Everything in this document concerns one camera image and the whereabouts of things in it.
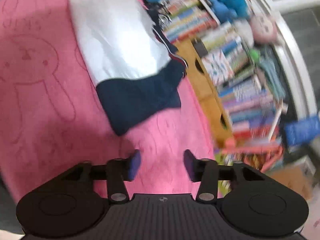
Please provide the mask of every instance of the black round disc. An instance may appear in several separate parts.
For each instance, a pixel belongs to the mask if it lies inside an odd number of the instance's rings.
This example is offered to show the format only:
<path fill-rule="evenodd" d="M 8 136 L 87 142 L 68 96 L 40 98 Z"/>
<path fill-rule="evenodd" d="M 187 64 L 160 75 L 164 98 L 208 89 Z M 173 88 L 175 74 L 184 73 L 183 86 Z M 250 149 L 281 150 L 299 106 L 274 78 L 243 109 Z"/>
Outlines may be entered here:
<path fill-rule="evenodd" d="M 225 218 L 250 235 L 280 237 L 293 233 L 308 218 L 302 196 L 271 181 L 249 181 L 228 193 L 222 202 Z"/>
<path fill-rule="evenodd" d="M 104 211 L 93 193 L 30 192 L 17 205 L 17 218 L 28 233 L 42 237 L 75 235 L 91 227 Z"/>

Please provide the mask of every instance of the white garment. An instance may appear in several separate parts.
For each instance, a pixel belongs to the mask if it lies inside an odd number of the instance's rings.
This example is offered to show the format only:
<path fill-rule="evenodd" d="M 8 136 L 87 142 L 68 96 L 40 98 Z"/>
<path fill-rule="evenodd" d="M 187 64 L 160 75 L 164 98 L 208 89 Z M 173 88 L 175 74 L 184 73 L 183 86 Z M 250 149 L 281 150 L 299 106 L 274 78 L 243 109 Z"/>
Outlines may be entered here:
<path fill-rule="evenodd" d="M 112 78 L 141 79 L 170 61 L 137 0 L 69 0 L 78 45 L 94 85 Z"/>

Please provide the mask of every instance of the pink blanket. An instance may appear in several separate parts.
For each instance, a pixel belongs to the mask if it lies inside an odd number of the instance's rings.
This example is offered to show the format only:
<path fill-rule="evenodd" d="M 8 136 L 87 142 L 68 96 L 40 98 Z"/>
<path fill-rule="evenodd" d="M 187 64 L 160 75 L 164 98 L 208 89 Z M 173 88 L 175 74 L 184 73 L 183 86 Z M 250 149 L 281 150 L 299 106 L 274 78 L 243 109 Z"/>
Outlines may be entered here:
<path fill-rule="evenodd" d="M 77 47 L 68 0 L 0 0 L 0 171 L 15 201 L 71 166 L 141 150 L 133 193 L 196 193 L 183 151 L 213 158 L 207 121 L 188 79 L 181 109 L 122 137 L 110 128 Z M 106 185 L 95 190 L 106 195 Z"/>

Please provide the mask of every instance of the pink mattress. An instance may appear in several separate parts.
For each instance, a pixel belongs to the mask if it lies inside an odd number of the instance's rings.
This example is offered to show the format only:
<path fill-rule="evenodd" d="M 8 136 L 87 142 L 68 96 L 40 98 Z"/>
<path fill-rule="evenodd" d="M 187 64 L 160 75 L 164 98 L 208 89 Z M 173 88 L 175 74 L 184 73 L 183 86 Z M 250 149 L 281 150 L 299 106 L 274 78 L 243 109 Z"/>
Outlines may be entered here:
<path fill-rule="evenodd" d="M 103 164 L 140 149 L 133 193 L 192 193 L 183 151 L 213 158 L 207 121 L 187 78 L 181 109 L 155 114 L 117 137 L 79 52 L 68 0 L 0 0 L 0 171 L 15 201 L 90 160 Z M 106 185 L 95 190 L 106 196 Z"/>

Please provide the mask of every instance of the pink plush toy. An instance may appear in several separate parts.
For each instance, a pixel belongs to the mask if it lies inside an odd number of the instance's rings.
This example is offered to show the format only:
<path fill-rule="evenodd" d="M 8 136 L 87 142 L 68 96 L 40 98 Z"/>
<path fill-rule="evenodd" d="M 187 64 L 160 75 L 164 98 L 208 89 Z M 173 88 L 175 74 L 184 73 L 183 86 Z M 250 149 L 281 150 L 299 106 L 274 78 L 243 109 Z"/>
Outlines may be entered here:
<path fill-rule="evenodd" d="M 250 19 L 253 39 L 259 44 L 284 44 L 284 40 L 278 34 L 276 21 L 271 16 L 254 15 Z"/>

